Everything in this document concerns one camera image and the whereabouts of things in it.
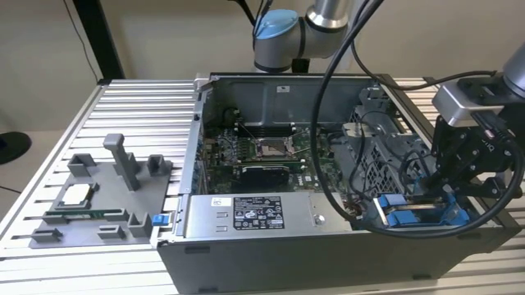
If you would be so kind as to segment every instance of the warning label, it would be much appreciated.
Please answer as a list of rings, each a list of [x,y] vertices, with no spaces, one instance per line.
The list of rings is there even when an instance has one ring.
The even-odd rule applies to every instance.
[[[280,197],[233,198],[232,209],[236,230],[284,228]]]

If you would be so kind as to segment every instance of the black cable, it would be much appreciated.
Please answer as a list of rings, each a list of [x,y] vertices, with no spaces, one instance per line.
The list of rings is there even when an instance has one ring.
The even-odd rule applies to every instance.
[[[362,115],[360,118],[358,119],[358,124],[364,124],[364,125],[367,125],[367,126],[370,127],[370,129],[372,129],[372,130],[375,131],[374,126],[372,126],[370,123],[367,123],[367,122],[363,121],[366,115],[367,115],[367,114],[372,114],[372,113],[384,114],[384,112],[380,112],[380,111],[368,111],[368,112],[363,113],[363,115]],[[354,193],[359,196],[360,199],[366,199],[366,200],[371,201],[371,198],[364,194],[364,191],[359,191],[359,190],[354,187],[354,177],[355,177],[355,174],[356,174],[356,171],[358,171],[360,162],[362,162],[362,156],[363,156],[363,153],[364,153],[364,131],[363,131],[363,129],[362,129],[362,125],[359,125],[359,128],[360,128],[360,144],[359,144],[359,150],[358,150],[358,157],[356,157],[356,159],[355,159],[355,165],[354,165],[354,168],[351,169],[351,172],[350,172],[348,185],[350,185],[350,189],[354,191]],[[386,150],[388,151],[388,153],[391,153],[394,156],[396,156],[398,158],[400,158],[400,157],[394,153],[394,151],[390,149],[390,147],[387,146],[386,142],[383,141],[383,138],[379,137],[379,140],[382,141],[382,143],[383,143],[383,145],[384,145]]]
[[[256,18],[255,18],[256,25],[253,26],[253,31],[252,31],[252,47],[253,48],[255,48],[256,32],[260,27],[260,22],[263,21],[263,18],[269,11],[272,0],[267,0],[264,3],[264,6],[261,4],[263,4],[263,0],[260,0],[259,9],[256,11]]]
[[[10,188],[8,188],[8,187],[5,187],[5,186],[0,186],[0,189],[5,189],[6,191],[12,191],[12,192],[14,192],[14,193],[17,193],[17,194],[21,194],[22,192],[20,192],[20,191],[17,191],[16,189],[10,189]]]
[[[249,11],[249,7],[245,4],[245,1],[244,0],[229,0],[229,1],[233,1],[233,2],[236,2],[239,4],[240,8],[244,11],[247,20],[249,21],[252,26],[255,26],[255,18],[253,18],[252,12]]]
[[[94,76],[94,82],[98,82],[98,77],[96,76],[96,72],[94,72],[94,69],[92,68],[92,64],[90,64],[90,61],[89,61],[88,51],[85,49],[85,43],[84,43],[84,40],[81,40],[81,36],[80,36],[78,30],[76,28],[74,20],[73,20],[73,17],[70,16],[69,7],[66,6],[65,0],[62,0],[62,3],[64,3],[64,6],[65,6],[66,14],[69,16],[70,24],[73,25],[76,36],[78,37],[78,40],[80,40],[80,43],[81,43],[81,49],[84,50],[85,60],[86,60],[88,65],[89,65],[92,75]]]
[[[338,51],[334,54],[330,65],[328,65],[324,75],[321,77],[319,90],[317,90],[317,93],[315,94],[313,107],[311,110],[311,122],[309,122],[311,161],[313,163],[315,173],[317,174],[319,185],[320,185],[321,191],[325,195],[325,199],[328,200],[330,205],[332,206],[332,208],[335,209],[335,211],[340,215],[340,217],[344,218],[346,220],[348,220],[355,226],[362,227],[363,229],[368,230],[372,233],[387,235],[387,236],[396,237],[396,238],[420,239],[420,238],[450,237],[450,236],[455,236],[458,234],[462,234],[466,231],[475,229],[476,227],[483,225],[498,214],[498,212],[505,208],[505,206],[509,204],[509,202],[513,199],[513,195],[515,193],[515,190],[519,189],[519,185],[521,185],[522,178],[523,178],[523,168],[525,168],[523,152],[511,138],[506,139],[502,143],[503,145],[507,146],[507,151],[511,153],[511,156],[514,158],[514,173],[510,178],[510,183],[509,183],[509,186],[505,190],[502,197],[498,199],[494,206],[474,221],[464,224],[463,226],[458,226],[458,227],[455,227],[452,229],[447,229],[447,230],[427,230],[424,232],[411,232],[411,231],[402,232],[402,231],[396,231],[396,230],[379,229],[379,228],[374,227],[372,225],[370,225],[368,223],[356,220],[352,215],[347,214],[346,210],[342,209],[342,207],[336,203],[334,195],[331,194],[331,191],[328,189],[328,183],[325,182],[325,176],[324,176],[321,169],[320,169],[317,143],[316,143],[316,127],[317,127],[321,98],[323,98],[323,95],[325,92],[325,88],[328,86],[330,78],[335,72],[336,65],[340,62],[340,59],[346,53],[346,50],[347,50],[350,44],[354,42],[356,34],[359,33],[362,27],[364,26],[364,23],[368,21],[371,15],[374,14],[376,9],[379,8],[382,2],[383,2],[383,0],[374,0],[371,2],[368,9],[363,13],[362,17],[358,19],[354,27],[350,30],[347,37],[343,40],[340,48],[338,49]]]
[[[227,113],[228,111],[231,111],[231,110],[235,111],[236,108],[231,106],[229,108],[225,108],[225,109],[221,110],[221,116],[220,116],[220,124],[221,124],[221,125],[225,123],[225,113]]]
[[[354,191],[355,194],[358,194],[359,198],[363,200],[368,200],[371,201],[372,198],[370,198],[366,193],[363,193],[362,191],[359,191],[355,186],[354,186],[354,177],[355,177],[355,173],[358,171],[360,162],[362,162],[362,155],[364,153],[364,131],[360,127],[360,143],[359,143],[359,151],[358,151],[358,157],[355,159],[355,165],[354,168],[351,169],[350,172],[350,177],[348,177],[348,185],[350,185],[350,189]]]
[[[364,0],[364,2],[362,3],[362,5],[360,5],[360,7],[358,9],[358,12],[355,14],[352,26],[355,26],[355,24],[356,24],[356,22],[358,22],[358,20],[360,18],[362,11],[364,10],[364,7],[366,7],[367,4],[368,4],[368,0]],[[496,73],[496,71],[468,71],[468,72],[454,74],[454,75],[447,76],[444,78],[436,79],[432,82],[424,83],[422,85],[402,87],[402,86],[399,86],[396,84],[391,84],[391,83],[386,82],[383,79],[380,79],[376,75],[374,75],[370,72],[368,68],[364,66],[364,64],[362,63],[362,60],[360,60],[360,58],[358,56],[358,52],[355,50],[355,42],[351,42],[350,49],[351,49],[351,54],[354,55],[355,62],[358,63],[359,68],[366,73],[366,75],[368,75],[374,80],[376,80],[376,82],[379,84],[383,84],[386,87],[390,87],[391,89],[396,89],[396,90],[402,90],[402,91],[419,90],[419,89],[423,89],[423,88],[430,87],[432,85],[440,84],[443,82],[447,82],[450,80],[455,80],[455,79],[459,79],[459,78],[463,78],[463,77],[470,77],[470,76],[492,76]]]
[[[257,8],[257,10],[256,10],[256,14],[255,14],[255,25],[253,25],[253,28],[252,28],[252,38],[255,39],[255,29],[257,28],[257,26],[259,26],[259,24],[260,24],[260,20],[263,19],[263,18],[260,18],[259,19],[259,16],[260,16],[260,11],[261,11],[261,9],[263,9],[263,4],[264,3],[264,0],[260,0],[260,3],[259,3],[259,8]]]
[[[410,156],[411,156],[412,154],[415,154],[416,157],[415,157],[414,159],[410,159],[410,160],[408,160],[408,158],[410,158]],[[399,171],[398,171],[398,177],[399,177],[400,185],[403,186],[403,189],[404,189],[404,194],[406,194],[407,191],[408,191],[407,179],[411,179],[411,178],[408,177],[408,175],[407,175],[407,168],[408,168],[410,163],[411,163],[412,161],[419,160],[420,166],[422,166],[422,168],[423,168],[423,173],[424,173],[426,176],[430,176],[430,169],[428,169],[428,166],[426,165],[426,162],[424,162],[424,159],[423,159],[423,158],[424,158],[424,157],[420,155],[420,153],[419,153],[416,150],[411,149],[410,151],[406,152],[406,154],[404,154],[404,156],[403,156],[403,160],[400,161],[400,166],[399,166]]]

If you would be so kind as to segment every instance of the aluminum extrusion table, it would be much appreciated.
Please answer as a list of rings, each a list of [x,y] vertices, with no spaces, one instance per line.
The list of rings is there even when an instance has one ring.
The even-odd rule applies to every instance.
[[[422,78],[395,81],[399,85],[423,83]],[[431,122],[435,91],[436,87],[428,87],[407,92]],[[88,152],[96,161],[110,161],[101,146],[106,133],[124,134],[124,146],[137,160],[163,154],[172,161],[163,210],[175,210],[193,99],[193,81],[118,80],[96,87],[0,223],[0,294],[177,293],[150,245],[32,250],[28,235],[65,182],[70,156]],[[513,200],[506,209],[525,226],[525,198]],[[525,231],[492,253],[466,258],[435,281],[265,294],[525,294]]]

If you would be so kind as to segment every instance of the sticker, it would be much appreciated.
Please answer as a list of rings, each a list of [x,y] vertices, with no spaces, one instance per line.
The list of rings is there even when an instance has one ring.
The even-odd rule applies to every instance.
[[[229,207],[231,206],[231,198],[211,198],[211,206],[212,207]]]
[[[277,86],[277,93],[289,92],[289,86]]]
[[[233,198],[232,209],[236,230],[284,228],[280,197]]]

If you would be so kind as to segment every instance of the white wall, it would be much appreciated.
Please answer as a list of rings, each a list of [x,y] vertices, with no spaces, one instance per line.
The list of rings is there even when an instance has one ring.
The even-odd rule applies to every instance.
[[[311,2],[275,0],[273,8],[303,14]],[[129,78],[252,70],[251,27],[233,2],[101,3]],[[255,10],[257,0],[248,4]],[[523,11],[523,0],[384,1],[358,40],[360,57],[374,72],[395,76],[499,68],[525,40]],[[325,65],[315,60],[311,70]],[[1,0],[0,130],[65,128],[93,86],[61,0]]]
[[[523,12],[523,0],[387,0],[362,30],[359,56],[398,77],[500,69],[525,41]]]
[[[64,129],[94,84],[62,1],[1,0],[0,130]]]

